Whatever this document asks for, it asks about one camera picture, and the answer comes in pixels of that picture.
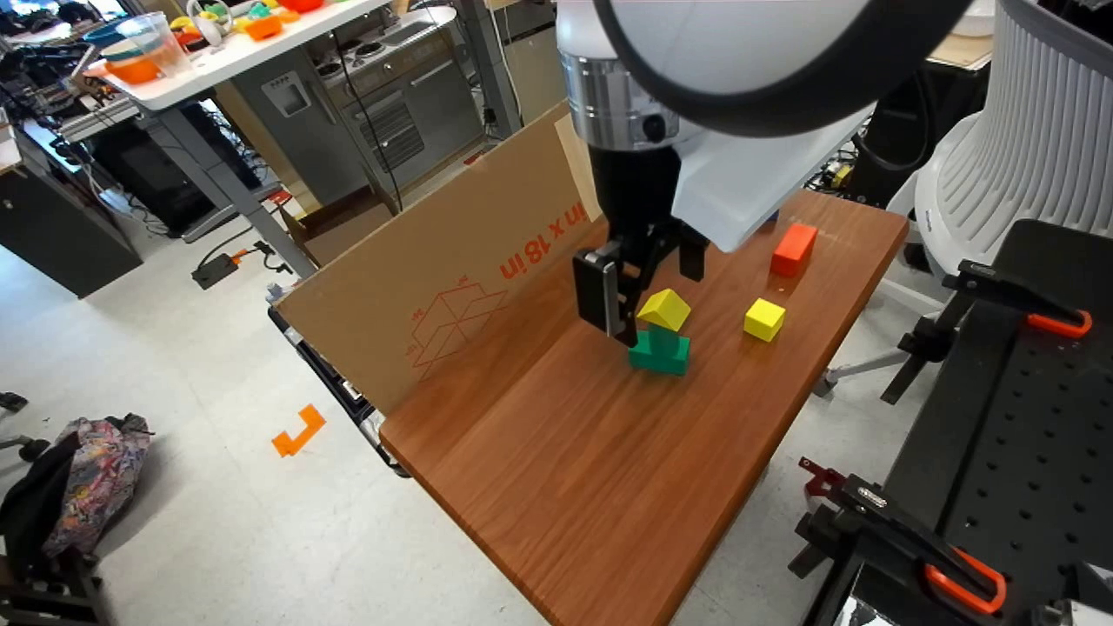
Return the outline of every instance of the orange block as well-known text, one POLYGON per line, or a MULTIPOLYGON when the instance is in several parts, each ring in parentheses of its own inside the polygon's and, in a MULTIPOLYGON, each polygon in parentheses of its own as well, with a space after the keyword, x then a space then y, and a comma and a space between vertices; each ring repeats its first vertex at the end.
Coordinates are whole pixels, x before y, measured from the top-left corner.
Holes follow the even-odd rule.
POLYGON ((306 408, 299 411, 299 418, 302 418, 302 426, 306 426, 299 436, 278 432, 278 436, 271 440, 271 445, 278 450, 278 457, 297 457, 297 451, 302 451, 306 441, 324 427, 324 414, 320 414, 314 403, 306 403, 306 408))
POLYGON ((818 239, 813 225, 794 223, 773 252, 773 274, 784 274, 784 280, 802 274, 813 239, 818 239))

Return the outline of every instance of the gray floor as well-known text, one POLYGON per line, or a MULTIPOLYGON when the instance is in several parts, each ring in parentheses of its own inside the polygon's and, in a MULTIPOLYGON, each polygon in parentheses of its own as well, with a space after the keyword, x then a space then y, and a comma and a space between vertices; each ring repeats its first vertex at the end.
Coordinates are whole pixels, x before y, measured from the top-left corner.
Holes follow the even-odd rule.
MULTIPOLYGON (((544 623, 418 483, 365 450, 284 347, 266 320, 276 274, 256 259, 209 291, 189 280, 234 231, 195 246, 144 244, 146 266, 92 301, 0 246, 0 391, 33 399, 0 436, 55 436, 70 418, 124 411, 158 427, 137 508, 102 542, 118 623, 544 623), (297 427, 302 403, 327 427, 278 458, 271 436, 297 427)), ((879 290, 836 362, 878 356, 913 327, 917 306, 899 291, 879 290)), ((845 381, 836 399, 802 408, 676 623, 800 623, 822 578, 785 571, 802 515, 794 463, 807 451, 885 479, 933 382, 921 376, 887 408, 878 396, 889 374, 845 381)), ((5 451, 0 479, 20 472, 5 451)))

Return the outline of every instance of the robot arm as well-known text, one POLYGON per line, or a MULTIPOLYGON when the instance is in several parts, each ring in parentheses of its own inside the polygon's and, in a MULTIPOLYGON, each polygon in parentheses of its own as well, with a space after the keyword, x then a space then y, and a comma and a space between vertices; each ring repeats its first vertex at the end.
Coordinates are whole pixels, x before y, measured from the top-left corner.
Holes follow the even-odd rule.
POLYGON ((632 309, 707 236, 671 216, 690 132, 794 137, 913 77, 971 0, 561 0, 567 102, 591 150, 608 244, 575 261, 582 317, 632 346, 632 309))

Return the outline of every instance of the cardboard sheet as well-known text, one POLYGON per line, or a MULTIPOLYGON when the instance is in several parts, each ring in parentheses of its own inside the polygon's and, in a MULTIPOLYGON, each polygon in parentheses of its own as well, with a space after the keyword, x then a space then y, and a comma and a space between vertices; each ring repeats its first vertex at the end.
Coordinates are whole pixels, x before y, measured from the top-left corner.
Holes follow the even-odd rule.
POLYGON ((525 127, 281 301, 278 314, 387 414, 587 232, 576 186, 595 197, 591 171, 569 174, 587 161, 567 128, 564 155, 561 120, 525 127))

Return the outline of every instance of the small cube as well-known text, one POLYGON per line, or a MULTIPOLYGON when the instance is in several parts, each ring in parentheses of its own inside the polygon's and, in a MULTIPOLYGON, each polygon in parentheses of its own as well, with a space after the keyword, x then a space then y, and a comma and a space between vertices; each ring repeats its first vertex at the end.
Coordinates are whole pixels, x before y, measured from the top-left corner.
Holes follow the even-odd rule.
POLYGON ((678 291, 660 290, 637 309, 637 320, 678 333, 690 314, 692 306, 678 291))
POLYGON ((779 327, 785 324, 785 309, 768 304, 768 301, 754 301, 750 309, 746 314, 746 333, 773 346, 779 327))
POLYGON ((692 362, 692 340, 660 327, 647 327, 637 333, 637 346, 625 356, 632 370, 686 376, 692 362))
POLYGON ((818 239, 813 225, 794 223, 773 252, 773 274, 784 274, 784 280, 802 274, 813 239, 818 239))

